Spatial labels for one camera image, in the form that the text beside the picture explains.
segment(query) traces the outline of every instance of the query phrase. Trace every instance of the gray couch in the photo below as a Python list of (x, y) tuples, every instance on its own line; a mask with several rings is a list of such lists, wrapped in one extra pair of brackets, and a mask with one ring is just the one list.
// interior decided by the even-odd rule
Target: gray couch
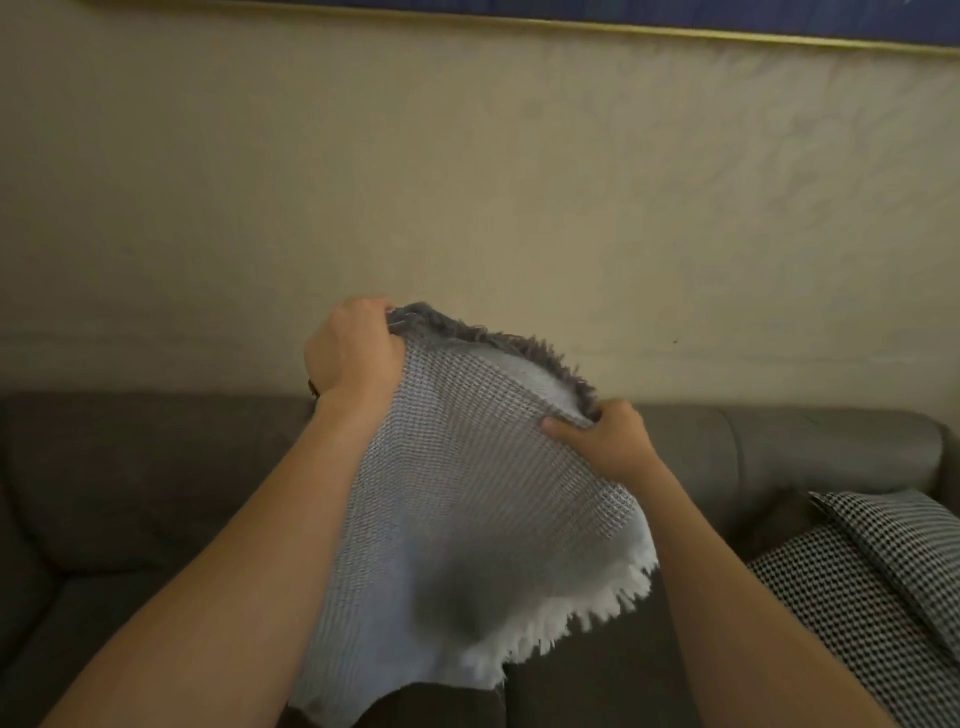
[[(0, 725), (42, 719), (110, 634), (213, 538), (310, 410), (308, 400), (279, 398), (0, 400)], [(642, 411), (661, 456), (744, 558), (809, 526), (796, 491), (918, 488), (960, 513), (960, 446), (919, 415)], [(498, 692), (414, 686), (360, 724), (508, 720), (513, 728), (699, 725), (661, 583), (634, 614), (510, 667)]]

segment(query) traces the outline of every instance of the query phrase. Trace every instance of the blue painting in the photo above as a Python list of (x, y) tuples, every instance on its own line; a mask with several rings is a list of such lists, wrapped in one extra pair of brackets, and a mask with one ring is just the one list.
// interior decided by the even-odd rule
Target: blue painting
[(960, 0), (282, 0), (278, 4), (960, 48)]

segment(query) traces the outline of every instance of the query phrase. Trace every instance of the framed artwork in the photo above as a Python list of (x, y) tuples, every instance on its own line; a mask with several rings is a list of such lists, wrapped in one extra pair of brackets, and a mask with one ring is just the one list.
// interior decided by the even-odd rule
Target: framed artwork
[(219, 0), (960, 55), (960, 0)]

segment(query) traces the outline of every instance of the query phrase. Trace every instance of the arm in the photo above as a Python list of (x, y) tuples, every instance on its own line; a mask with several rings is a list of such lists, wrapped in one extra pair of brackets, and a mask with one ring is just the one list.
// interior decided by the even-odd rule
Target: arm
[(107, 643), (42, 728), (274, 726), (320, 613), (350, 484), (403, 372), (382, 301), (308, 342), (313, 420), (216, 539)]
[(650, 523), (690, 687), (709, 728), (896, 728), (856, 678), (743, 565), (657, 457), (626, 401), (586, 430), (547, 419)]

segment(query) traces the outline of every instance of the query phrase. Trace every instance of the gray blanket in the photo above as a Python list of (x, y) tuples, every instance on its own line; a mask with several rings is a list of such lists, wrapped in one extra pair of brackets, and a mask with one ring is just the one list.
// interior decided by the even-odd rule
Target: gray blanket
[(290, 698), (324, 728), (411, 683), (491, 689), (571, 619), (632, 609), (657, 565), (636, 501), (540, 433), (547, 414), (593, 414), (549, 347), (422, 303), (390, 323), (403, 382), (353, 483)]

